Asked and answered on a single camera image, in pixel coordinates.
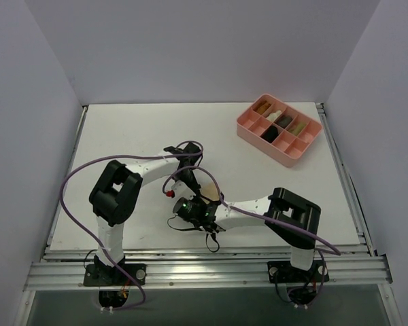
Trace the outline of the beige underwear with navy trim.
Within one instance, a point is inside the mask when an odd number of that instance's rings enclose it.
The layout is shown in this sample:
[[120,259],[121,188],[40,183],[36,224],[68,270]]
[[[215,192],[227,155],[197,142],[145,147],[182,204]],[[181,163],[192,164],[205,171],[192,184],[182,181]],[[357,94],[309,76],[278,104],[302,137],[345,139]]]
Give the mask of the beige underwear with navy trim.
[[201,188],[201,195],[211,201],[218,201],[220,196],[217,187],[213,183],[208,183]]

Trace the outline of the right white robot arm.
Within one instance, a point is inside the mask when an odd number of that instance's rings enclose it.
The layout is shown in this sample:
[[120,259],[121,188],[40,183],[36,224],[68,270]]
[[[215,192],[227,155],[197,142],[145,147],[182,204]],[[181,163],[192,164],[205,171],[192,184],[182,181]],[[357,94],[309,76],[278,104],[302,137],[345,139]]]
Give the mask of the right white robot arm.
[[313,272],[321,213],[317,204],[282,187],[264,198],[231,204],[181,197],[173,207],[174,215],[212,236],[234,228],[267,226],[290,245],[288,271],[296,280]]

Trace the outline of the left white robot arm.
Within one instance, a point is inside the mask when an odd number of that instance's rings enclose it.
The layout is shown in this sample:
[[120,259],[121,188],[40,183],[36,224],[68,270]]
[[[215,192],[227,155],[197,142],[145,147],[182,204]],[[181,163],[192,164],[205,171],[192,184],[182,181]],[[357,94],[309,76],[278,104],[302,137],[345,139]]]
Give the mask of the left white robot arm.
[[130,164],[110,161],[92,189],[89,202],[97,216],[98,246],[95,265],[108,285],[119,283],[124,275],[123,233],[125,221],[135,210],[143,186],[194,166],[202,158],[202,147],[192,141],[185,147],[168,146],[155,158],[134,158]]

